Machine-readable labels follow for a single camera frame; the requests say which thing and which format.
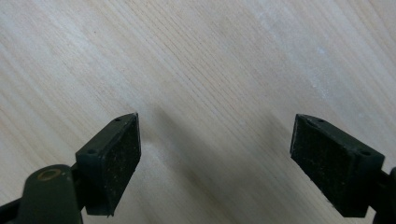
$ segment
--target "light wood grain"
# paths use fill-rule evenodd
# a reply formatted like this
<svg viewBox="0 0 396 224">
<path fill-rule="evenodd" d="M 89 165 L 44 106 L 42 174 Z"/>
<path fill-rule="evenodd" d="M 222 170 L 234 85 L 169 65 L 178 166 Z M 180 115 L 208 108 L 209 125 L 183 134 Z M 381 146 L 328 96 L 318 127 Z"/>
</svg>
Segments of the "light wood grain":
<svg viewBox="0 0 396 224">
<path fill-rule="evenodd" d="M 86 223 L 344 219 L 290 159 L 296 113 L 396 165 L 396 2 L 0 1 L 0 203 L 113 118 L 141 119 L 116 215 Z"/>
</svg>

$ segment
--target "rubber jaw pad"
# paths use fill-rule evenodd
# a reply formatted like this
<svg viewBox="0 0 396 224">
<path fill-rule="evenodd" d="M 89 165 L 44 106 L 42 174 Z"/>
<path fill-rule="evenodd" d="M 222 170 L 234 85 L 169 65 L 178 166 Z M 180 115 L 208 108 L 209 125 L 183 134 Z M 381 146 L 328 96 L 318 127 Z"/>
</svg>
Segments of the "rubber jaw pad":
<svg viewBox="0 0 396 224">
<path fill-rule="evenodd" d="M 76 153 L 89 215 L 114 215 L 140 155 L 137 113 L 112 120 Z"/>
<path fill-rule="evenodd" d="M 382 154 L 307 115 L 296 116 L 290 154 L 343 217 L 365 217 Z"/>
</svg>

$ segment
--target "screw hole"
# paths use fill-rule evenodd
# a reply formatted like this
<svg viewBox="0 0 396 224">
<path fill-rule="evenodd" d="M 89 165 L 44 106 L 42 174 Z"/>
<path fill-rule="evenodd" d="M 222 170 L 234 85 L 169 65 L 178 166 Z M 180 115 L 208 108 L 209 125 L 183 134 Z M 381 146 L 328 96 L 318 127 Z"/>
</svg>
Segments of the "screw hole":
<svg viewBox="0 0 396 224">
<path fill-rule="evenodd" d="M 95 154 L 96 153 L 96 150 L 95 149 L 88 149 L 88 154 Z"/>
<path fill-rule="evenodd" d="M 368 151 L 361 151 L 361 154 L 364 155 L 364 156 L 370 156 L 371 155 L 371 153 L 368 152 Z"/>
</svg>

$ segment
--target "wooden surface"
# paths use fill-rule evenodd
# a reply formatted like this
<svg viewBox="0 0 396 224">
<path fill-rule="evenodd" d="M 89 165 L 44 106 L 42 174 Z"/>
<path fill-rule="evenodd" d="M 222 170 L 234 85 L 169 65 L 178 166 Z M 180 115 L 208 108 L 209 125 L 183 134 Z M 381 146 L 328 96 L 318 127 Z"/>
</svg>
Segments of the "wooden surface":
<svg viewBox="0 0 396 224">
<path fill-rule="evenodd" d="M 343 219 L 290 159 L 296 113 L 396 165 L 396 2 L 0 1 L 0 203 L 117 116 L 142 159 L 114 217 L 86 223 Z"/>
</svg>

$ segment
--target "wooden table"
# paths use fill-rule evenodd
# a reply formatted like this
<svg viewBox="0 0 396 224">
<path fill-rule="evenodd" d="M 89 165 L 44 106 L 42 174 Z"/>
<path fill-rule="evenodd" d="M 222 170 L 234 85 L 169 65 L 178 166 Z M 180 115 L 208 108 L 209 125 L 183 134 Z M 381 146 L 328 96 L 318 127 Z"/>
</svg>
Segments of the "wooden table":
<svg viewBox="0 0 396 224">
<path fill-rule="evenodd" d="M 0 203 L 137 111 L 142 159 L 114 217 L 344 219 L 290 159 L 296 113 L 396 165 L 396 2 L 1 1 Z"/>
</svg>

